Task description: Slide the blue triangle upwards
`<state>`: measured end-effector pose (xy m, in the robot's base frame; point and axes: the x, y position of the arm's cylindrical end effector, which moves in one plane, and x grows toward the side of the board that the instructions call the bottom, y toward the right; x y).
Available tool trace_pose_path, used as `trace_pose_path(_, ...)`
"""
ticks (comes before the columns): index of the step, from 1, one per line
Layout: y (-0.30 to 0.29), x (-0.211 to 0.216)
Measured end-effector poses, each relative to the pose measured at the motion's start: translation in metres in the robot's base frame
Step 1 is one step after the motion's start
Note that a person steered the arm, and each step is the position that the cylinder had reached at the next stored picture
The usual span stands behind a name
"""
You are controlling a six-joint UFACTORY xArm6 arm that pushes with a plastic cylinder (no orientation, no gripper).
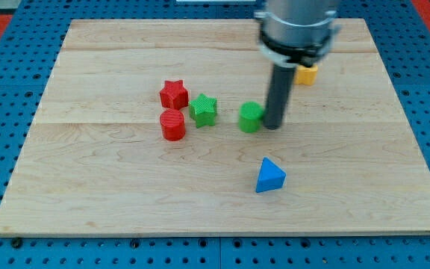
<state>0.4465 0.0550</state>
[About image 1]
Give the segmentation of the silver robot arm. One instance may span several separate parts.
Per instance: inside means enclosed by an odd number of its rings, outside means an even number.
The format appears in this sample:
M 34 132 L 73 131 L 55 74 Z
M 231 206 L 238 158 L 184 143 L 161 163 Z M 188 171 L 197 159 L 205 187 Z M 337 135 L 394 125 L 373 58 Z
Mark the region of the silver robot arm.
M 312 67 L 332 49 L 338 0 L 266 0 L 254 13 L 258 47 L 275 65 Z

